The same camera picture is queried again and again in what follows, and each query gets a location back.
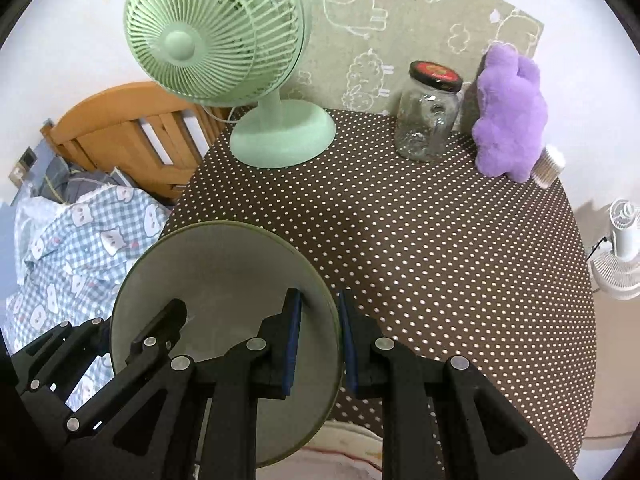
fan center hub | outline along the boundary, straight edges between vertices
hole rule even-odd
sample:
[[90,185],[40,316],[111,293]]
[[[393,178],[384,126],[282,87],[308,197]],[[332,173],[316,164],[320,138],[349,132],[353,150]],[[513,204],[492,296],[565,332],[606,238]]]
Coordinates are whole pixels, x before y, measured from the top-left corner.
[[193,57],[196,44],[188,32],[172,30],[164,37],[164,48],[171,58],[184,62]]

plush toy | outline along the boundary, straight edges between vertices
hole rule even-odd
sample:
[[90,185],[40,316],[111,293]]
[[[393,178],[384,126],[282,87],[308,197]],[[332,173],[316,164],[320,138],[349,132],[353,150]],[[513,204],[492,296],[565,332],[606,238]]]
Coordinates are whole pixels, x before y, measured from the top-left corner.
[[526,182],[542,152],[547,118],[538,66],[513,47],[494,44],[478,76],[478,104],[472,129],[478,171]]

round table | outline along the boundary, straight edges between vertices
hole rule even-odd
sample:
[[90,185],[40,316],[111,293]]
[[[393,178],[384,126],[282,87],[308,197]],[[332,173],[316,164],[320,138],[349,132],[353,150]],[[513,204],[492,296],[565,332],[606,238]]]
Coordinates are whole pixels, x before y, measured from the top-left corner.
[[[443,161],[396,154],[394,118],[332,110],[334,143],[292,168],[209,150],[163,235],[236,220],[288,240],[336,292],[417,354],[472,360],[570,465],[589,417],[596,364],[591,285],[562,185],[486,178],[470,136]],[[341,388],[333,417],[382,434],[382,402]]]

fan stand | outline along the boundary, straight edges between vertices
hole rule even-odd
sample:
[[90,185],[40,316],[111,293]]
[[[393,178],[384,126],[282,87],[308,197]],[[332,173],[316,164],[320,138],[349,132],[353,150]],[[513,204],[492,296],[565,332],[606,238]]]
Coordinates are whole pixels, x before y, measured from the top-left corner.
[[248,166],[286,168],[320,155],[334,137],[334,120],[323,108],[297,99],[281,101],[276,90],[238,121],[229,147]]

bedsheet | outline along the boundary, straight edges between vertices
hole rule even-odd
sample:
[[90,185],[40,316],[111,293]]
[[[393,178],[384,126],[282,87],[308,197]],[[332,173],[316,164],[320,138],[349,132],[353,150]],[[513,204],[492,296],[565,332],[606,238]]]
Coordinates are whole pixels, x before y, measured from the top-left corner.
[[[77,326],[111,315],[120,285],[153,243],[169,211],[141,189],[105,186],[64,208],[31,244],[27,273],[7,299],[2,333],[17,352],[56,324]],[[110,356],[97,358],[67,400],[78,409],[113,377]]]

